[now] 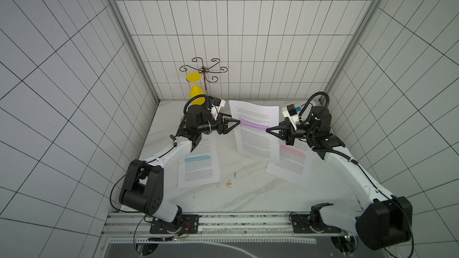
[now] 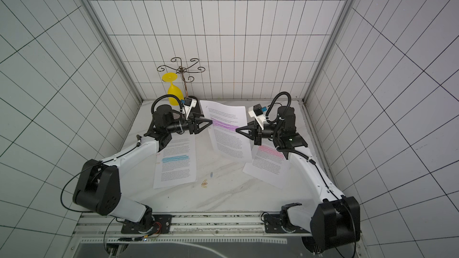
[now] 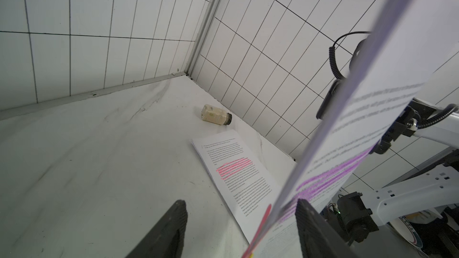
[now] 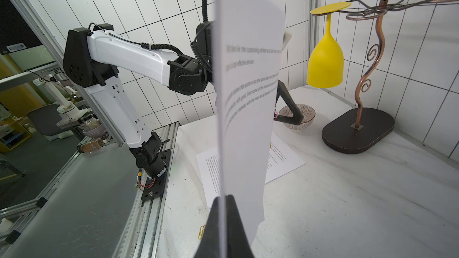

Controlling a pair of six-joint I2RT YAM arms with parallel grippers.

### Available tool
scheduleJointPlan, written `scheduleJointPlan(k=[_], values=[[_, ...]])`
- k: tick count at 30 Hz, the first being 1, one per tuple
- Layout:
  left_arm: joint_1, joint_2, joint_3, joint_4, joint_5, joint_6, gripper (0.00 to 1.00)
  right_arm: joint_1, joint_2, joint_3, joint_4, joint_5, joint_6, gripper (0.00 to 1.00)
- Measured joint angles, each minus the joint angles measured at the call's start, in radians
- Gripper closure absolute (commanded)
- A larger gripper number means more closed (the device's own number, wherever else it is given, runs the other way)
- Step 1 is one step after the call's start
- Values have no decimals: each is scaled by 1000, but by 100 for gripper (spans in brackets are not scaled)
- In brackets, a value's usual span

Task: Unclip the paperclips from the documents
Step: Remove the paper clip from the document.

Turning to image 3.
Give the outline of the purple highlighted paper document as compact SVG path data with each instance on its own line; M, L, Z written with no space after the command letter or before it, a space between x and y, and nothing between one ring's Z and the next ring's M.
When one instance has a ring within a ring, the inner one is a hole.
M349 76L331 100L301 160L269 206L245 257L273 258L297 248L282 238L297 205L321 211L459 39L454 0L387 0Z

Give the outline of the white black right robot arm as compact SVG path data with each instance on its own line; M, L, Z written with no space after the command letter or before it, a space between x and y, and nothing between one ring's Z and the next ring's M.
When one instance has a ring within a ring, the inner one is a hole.
M412 99L371 153L383 154L400 136L444 139L459 146L459 107L443 109ZM368 234L402 216L452 204L459 198L459 172L436 166L413 178L372 192L353 192L338 199L326 220L346 242L362 242Z

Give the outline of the pink highlighted paper document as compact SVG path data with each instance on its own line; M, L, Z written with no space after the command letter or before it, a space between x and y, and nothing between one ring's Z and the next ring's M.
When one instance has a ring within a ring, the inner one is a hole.
M280 187L239 134L225 131L192 145L230 212L251 241Z

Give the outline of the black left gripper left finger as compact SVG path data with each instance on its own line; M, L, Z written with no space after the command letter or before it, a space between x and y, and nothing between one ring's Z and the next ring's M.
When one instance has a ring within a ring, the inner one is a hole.
M127 258L180 258L188 222L186 202L177 200Z

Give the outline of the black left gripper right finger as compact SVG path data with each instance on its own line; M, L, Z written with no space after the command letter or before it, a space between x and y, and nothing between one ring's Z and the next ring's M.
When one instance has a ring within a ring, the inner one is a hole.
M307 200L298 200L295 218L304 258L357 258Z

